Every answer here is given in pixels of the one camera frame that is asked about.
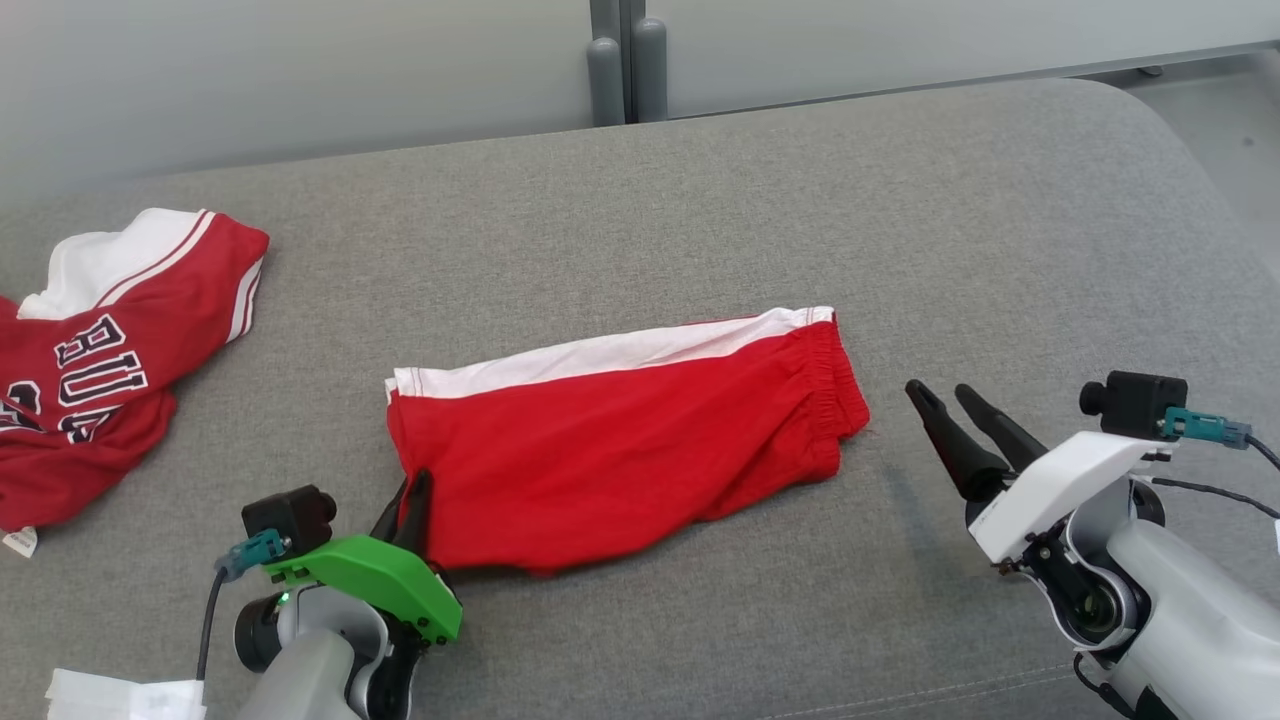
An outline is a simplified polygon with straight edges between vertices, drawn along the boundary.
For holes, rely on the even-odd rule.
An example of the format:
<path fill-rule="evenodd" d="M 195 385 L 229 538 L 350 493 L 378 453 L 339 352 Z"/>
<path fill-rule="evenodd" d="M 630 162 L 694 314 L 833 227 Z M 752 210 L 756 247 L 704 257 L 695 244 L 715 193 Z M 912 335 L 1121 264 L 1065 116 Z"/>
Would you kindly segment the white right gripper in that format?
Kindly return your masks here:
<path fill-rule="evenodd" d="M 965 414 L 995 442 L 1007 465 L 977 443 L 922 380 L 909 380 L 905 393 L 960 497 L 992 500 L 968 527 L 991 562 L 1020 559 L 1034 537 L 1130 471 L 1147 466 L 1148 455 L 1171 454 L 1167 441 L 1093 430 L 1078 432 L 1048 451 L 970 386 L 956 386 Z M 1006 488 L 1009 466 L 1023 473 Z"/>

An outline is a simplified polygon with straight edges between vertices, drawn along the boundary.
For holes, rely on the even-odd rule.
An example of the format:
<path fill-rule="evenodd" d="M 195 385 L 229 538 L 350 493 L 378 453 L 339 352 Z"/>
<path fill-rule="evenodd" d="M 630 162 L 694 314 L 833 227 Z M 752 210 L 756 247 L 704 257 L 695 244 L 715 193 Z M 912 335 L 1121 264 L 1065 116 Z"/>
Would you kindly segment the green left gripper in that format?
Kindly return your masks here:
<path fill-rule="evenodd" d="M 428 555 L 431 503 L 433 474 L 422 468 L 403 479 L 371 537 L 332 539 L 262 569 L 274 582 L 288 585 L 329 585 L 413 626 L 425 641 L 453 643 L 460 638 L 462 605 L 419 557 Z"/>

